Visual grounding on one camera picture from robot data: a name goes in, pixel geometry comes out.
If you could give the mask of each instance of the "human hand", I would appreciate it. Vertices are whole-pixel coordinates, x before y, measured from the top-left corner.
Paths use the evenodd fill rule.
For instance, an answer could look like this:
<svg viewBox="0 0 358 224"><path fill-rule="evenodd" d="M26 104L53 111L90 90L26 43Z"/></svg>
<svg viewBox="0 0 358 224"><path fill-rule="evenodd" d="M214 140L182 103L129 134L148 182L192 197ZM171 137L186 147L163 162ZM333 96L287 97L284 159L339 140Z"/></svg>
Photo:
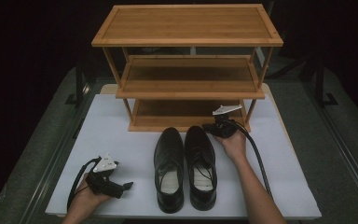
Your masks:
<svg viewBox="0 0 358 224"><path fill-rule="evenodd" d="M237 163L238 160L246 159L246 138L241 131L237 130L229 138L217 136L214 138L223 145L226 154L234 163Z"/></svg>
<svg viewBox="0 0 358 224"><path fill-rule="evenodd" d="M68 213L62 224L77 224L92 215L94 210L112 197L104 194L94 194L86 182L88 173L83 175L83 179L76 189L75 198L72 200Z"/></svg>

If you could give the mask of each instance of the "shoe rack shelf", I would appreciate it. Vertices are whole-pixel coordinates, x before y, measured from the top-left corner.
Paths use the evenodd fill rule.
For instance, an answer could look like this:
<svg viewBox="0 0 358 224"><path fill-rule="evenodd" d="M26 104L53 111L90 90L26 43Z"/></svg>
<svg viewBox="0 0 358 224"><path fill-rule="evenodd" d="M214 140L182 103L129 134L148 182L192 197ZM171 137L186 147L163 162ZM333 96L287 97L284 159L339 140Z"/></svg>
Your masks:
<svg viewBox="0 0 358 224"><path fill-rule="evenodd" d="M273 47L282 40L262 5L114 6L92 46L102 48L130 117L129 131L156 132L213 123L220 105L249 130ZM250 55L130 55L129 47L249 47ZM257 74L256 48L267 48ZM118 74L110 48L122 48ZM135 99L131 109L128 99ZM245 108L243 100L252 100Z"/></svg>

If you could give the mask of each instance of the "dress shoe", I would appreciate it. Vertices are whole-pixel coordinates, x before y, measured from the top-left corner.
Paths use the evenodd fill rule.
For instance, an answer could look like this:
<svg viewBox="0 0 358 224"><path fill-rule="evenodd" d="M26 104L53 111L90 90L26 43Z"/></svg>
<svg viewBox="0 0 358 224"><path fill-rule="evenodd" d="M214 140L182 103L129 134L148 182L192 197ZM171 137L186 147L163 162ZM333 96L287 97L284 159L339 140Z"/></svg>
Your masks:
<svg viewBox="0 0 358 224"><path fill-rule="evenodd" d="M179 132L168 128L161 134L154 154L158 206L165 213L183 207L184 149Z"/></svg>
<svg viewBox="0 0 358 224"><path fill-rule="evenodd" d="M216 202L215 156L211 141L199 126L192 126L187 131L185 157L191 204L201 211L210 210Z"/></svg>

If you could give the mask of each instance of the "shoe insole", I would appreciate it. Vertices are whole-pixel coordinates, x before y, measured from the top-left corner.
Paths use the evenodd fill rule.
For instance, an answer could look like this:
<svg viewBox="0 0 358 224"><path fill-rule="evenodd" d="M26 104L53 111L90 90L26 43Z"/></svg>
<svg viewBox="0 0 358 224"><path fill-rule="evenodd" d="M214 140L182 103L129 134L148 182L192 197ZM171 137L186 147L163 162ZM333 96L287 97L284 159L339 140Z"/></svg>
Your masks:
<svg viewBox="0 0 358 224"><path fill-rule="evenodd" d="M194 186L199 190L211 190L212 186L212 169L205 168L201 165L194 166Z"/></svg>
<svg viewBox="0 0 358 224"><path fill-rule="evenodd" d="M161 192L172 194L179 189L177 169L170 169L165 174L159 176Z"/></svg>

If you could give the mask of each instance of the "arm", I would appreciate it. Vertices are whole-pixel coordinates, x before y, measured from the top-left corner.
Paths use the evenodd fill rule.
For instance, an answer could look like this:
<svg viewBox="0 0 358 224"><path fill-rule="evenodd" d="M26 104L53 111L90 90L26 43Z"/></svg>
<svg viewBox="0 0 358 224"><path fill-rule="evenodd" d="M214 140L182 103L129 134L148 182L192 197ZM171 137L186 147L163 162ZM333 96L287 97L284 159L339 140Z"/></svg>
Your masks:
<svg viewBox="0 0 358 224"><path fill-rule="evenodd" d="M243 133L236 131L229 138L215 138L237 168L250 223L286 223L246 158Z"/></svg>
<svg viewBox="0 0 358 224"><path fill-rule="evenodd" d="M63 219L62 224L78 224L92 215L94 210L109 199L110 196L103 194L94 194L86 182L87 174L84 174L83 180L76 190L76 196L72 200L68 213Z"/></svg>

